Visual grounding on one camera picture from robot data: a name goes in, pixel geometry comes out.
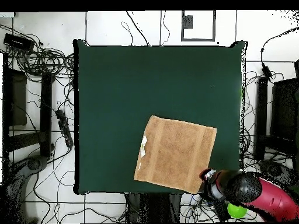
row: tangled wires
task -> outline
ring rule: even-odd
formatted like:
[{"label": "tangled wires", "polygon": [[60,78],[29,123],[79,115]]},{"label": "tangled wires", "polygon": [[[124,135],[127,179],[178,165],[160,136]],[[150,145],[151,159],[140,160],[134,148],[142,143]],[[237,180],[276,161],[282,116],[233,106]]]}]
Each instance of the tangled wires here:
[{"label": "tangled wires", "polygon": [[[8,53],[8,57],[11,59],[9,63],[10,68],[16,61],[20,70],[25,72],[28,80],[32,82],[41,82],[41,79],[33,79],[33,77],[41,77],[44,72],[50,72],[56,78],[73,78],[73,54],[65,56],[62,51],[53,48],[42,48],[41,46],[43,43],[33,34],[26,35],[1,24],[0,28],[13,32],[19,37],[24,37],[34,42],[33,51],[23,51],[7,47],[6,52]],[[38,39],[38,42],[36,42],[31,36]]]},{"label": "tangled wires", "polygon": [[[276,73],[274,71],[271,71],[272,73],[272,78],[276,79],[277,75],[280,75],[282,77],[282,80],[284,80],[284,76],[282,73]],[[255,111],[256,108],[253,108],[253,105],[251,104],[250,97],[248,95],[248,86],[256,83],[256,80],[260,77],[263,77],[264,74],[258,75],[255,71],[249,71],[246,73],[246,85],[245,85],[245,111],[244,111],[244,116],[245,120],[249,120],[249,117],[251,114],[253,114],[253,124],[249,127],[240,129],[240,168],[242,168],[244,171],[247,168],[255,169],[256,172],[260,172],[257,164],[258,161],[255,161],[253,158],[253,148],[255,146],[253,138],[255,135],[253,134],[253,128],[255,126]],[[281,161],[283,163],[286,162],[288,158],[290,158],[288,155],[285,155],[280,152],[275,152],[272,150],[267,150],[265,154],[270,155],[270,160],[272,161]]]}]

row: black stand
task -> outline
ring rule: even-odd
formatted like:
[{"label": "black stand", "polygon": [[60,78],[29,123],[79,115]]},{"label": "black stand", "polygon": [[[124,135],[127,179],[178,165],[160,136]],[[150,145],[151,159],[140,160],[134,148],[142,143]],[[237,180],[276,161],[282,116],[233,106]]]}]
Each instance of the black stand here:
[{"label": "black stand", "polygon": [[[40,130],[29,134],[9,136],[9,117],[12,106],[16,105],[11,96],[12,75],[8,69],[7,55],[4,57],[3,82],[3,182],[0,187],[1,220],[6,223],[28,223],[25,217],[26,185],[31,175],[47,166],[54,145],[51,143],[52,83],[51,73],[42,74]],[[24,159],[10,166],[9,153],[33,144],[40,144],[40,155]]]},{"label": "black stand", "polygon": [[[299,80],[289,79],[281,82],[274,83],[273,92],[280,87],[280,90],[287,90],[286,97],[283,99],[288,103],[287,111],[285,113],[285,118],[289,117],[291,121],[297,122],[297,111],[298,111],[298,102],[295,100],[295,92],[299,87]],[[294,169],[299,169],[296,165],[295,156],[297,154],[297,145],[295,141],[295,132],[294,128],[297,129],[297,126],[284,126],[284,120],[281,120],[283,111],[281,105],[284,102],[280,102],[278,99],[273,97],[272,102],[272,122],[270,127],[270,135],[266,135],[266,126],[267,126],[267,79],[260,78],[257,85],[257,94],[256,94],[256,117],[255,117],[255,139],[253,147],[253,158],[257,161],[263,160],[265,156],[265,147],[274,149],[281,153],[285,153],[289,156],[292,156],[293,167]]]}]

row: black cable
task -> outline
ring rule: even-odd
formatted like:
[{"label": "black cable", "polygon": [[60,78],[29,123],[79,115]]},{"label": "black cable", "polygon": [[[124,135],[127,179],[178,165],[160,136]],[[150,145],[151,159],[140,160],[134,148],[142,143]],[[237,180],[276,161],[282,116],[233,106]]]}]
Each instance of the black cable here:
[{"label": "black cable", "polygon": [[35,150],[31,151],[31,152],[29,153],[29,155],[27,156],[27,158],[28,158],[34,151],[36,151],[36,150],[38,150],[38,149],[40,149],[40,147],[38,147],[38,148],[36,148]]},{"label": "black cable", "polygon": [[164,45],[164,43],[166,43],[168,40],[169,40],[169,37],[170,37],[170,35],[171,35],[171,33],[170,33],[170,31],[169,31],[169,29],[165,26],[165,23],[164,23],[164,20],[165,20],[165,15],[166,15],[166,11],[164,12],[164,17],[163,17],[163,25],[164,25],[164,27],[167,29],[167,31],[168,31],[168,38],[167,38],[167,40],[166,41],[164,41],[163,42],[163,44],[162,45]]},{"label": "black cable", "polygon": [[130,34],[130,36],[131,36],[131,44],[130,44],[130,45],[133,45],[133,35],[132,35],[131,30],[130,30],[130,28],[129,28],[129,26],[128,26],[128,23],[126,23],[126,22],[121,22],[120,24],[121,24],[121,26],[122,26],[124,29],[126,29],[126,30],[129,32],[129,34]]},{"label": "black cable", "polygon": [[33,191],[34,191],[34,194],[35,194],[35,196],[37,197],[37,198],[39,198],[40,200],[42,200],[42,201],[44,201],[48,206],[49,206],[49,209],[48,209],[48,211],[47,211],[47,213],[45,214],[45,216],[44,216],[44,218],[43,218],[43,220],[41,220],[41,222],[40,222],[40,224],[43,224],[43,222],[44,222],[44,220],[45,220],[45,218],[47,217],[47,215],[49,214],[49,212],[50,212],[50,209],[51,209],[51,205],[46,201],[46,200],[44,200],[43,198],[41,198],[39,195],[37,195],[37,193],[36,193],[36,184],[37,184],[37,182],[38,182],[38,180],[39,180],[39,173],[37,173],[37,178],[36,178],[36,181],[35,181],[35,184],[34,184],[34,186],[33,186]]},{"label": "black cable", "polygon": [[117,219],[114,218],[114,217],[109,217],[109,216],[106,216],[106,215],[103,215],[103,214],[101,214],[101,213],[96,212],[94,209],[86,208],[86,209],[83,209],[82,211],[79,211],[79,212],[76,212],[76,213],[69,213],[69,214],[64,215],[64,217],[62,217],[62,219],[59,221],[59,224],[61,224],[61,222],[63,221],[63,219],[64,219],[65,217],[67,217],[67,216],[71,216],[71,215],[77,215],[77,214],[80,214],[80,213],[82,213],[82,212],[84,212],[84,211],[87,211],[87,210],[89,210],[89,211],[93,211],[95,214],[97,214],[97,215],[99,215],[99,216],[103,216],[103,217],[109,219],[109,220],[112,221],[112,222],[120,223],[120,222],[118,222]]},{"label": "black cable", "polygon": [[133,25],[136,27],[137,31],[143,36],[147,46],[149,46],[148,42],[147,42],[147,39],[144,37],[144,35],[140,32],[139,28],[136,26],[135,22],[133,21],[133,18],[130,16],[130,14],[126,11],[128,17],[131,19],[131,21],[133,22]]},{"label": "black cable", "polygon": [[262,49],[260,50],[260,61],[261,61],[261,63],[263,64],[262,54],[263,54],[263,52],[264,52],[264,50],[265,50],[265,45],[266,45],[270,40],[275,39],[275,38],[277,38],[277,37],[281,37],[281,36],[283,36],[283,35],[285,35],[285,34],[288,34],[288,33],[290,33],[290,32],[294,32],[294,31],[296,31],[296,30],[298,30],[298,29],[299,29],[299,27],[294,27],[294,28],[292,28],[292,29],[289,29],[289,30],[287,30],[287,31],[284,31],[283,33],[281,33],[281,34],[279,34],[279,35],[277,35],[277,36],[274,36],[274,37],[268,39],[268,40],[264,43]]}]

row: tan towel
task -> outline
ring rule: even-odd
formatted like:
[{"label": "tan towel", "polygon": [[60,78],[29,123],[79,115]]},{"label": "tan towel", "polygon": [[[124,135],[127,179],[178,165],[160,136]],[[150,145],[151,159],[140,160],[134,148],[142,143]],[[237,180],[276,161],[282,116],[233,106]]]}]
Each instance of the tan towel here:
[{"label": "tan towel", "polygon": [[216,128],[151,116],[144,131],[135,180],[198,193]]}]

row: green ball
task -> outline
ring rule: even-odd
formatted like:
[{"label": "green ball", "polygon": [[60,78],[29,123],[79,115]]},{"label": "green ball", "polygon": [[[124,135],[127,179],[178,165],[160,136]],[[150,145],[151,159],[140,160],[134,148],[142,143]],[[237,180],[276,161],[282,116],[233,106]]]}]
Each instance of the green ball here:
[{"label": "green ball", "polygon": [[227,211],[231,215],[231,217],[239,219],[246,215],[247,209],[243,208],[242,206],[235,206],[233,204],[227,205]]}]

